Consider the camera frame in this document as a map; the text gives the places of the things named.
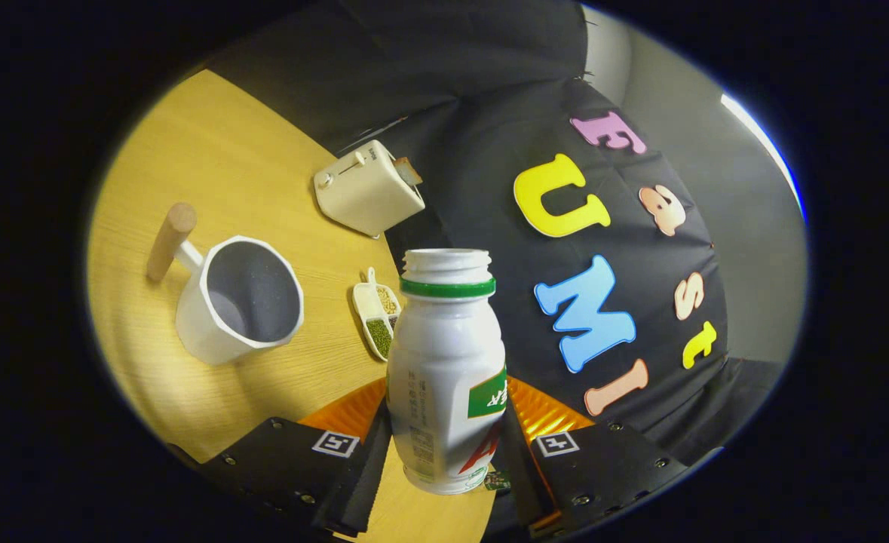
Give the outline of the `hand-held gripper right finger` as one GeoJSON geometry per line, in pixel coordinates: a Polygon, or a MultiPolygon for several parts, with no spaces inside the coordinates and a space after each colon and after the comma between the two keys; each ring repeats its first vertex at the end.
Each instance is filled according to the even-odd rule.
{"type": "Polygon", "coordinates": [[[514,377],[507,378],[501,443],[517,516],[532,538],[608,523],[688,472],[630,424],[592,422],[514,377]]]}

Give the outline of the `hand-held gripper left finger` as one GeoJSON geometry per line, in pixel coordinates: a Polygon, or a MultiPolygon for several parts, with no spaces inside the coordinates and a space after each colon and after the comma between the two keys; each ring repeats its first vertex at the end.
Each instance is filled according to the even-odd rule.
{"type": "Polygon", "coordinates": [[[299,422],[269,417],[218,455],[218,486],[290,528],[358,536],[389,450],[385,393],[375,379],[299,422]]]}

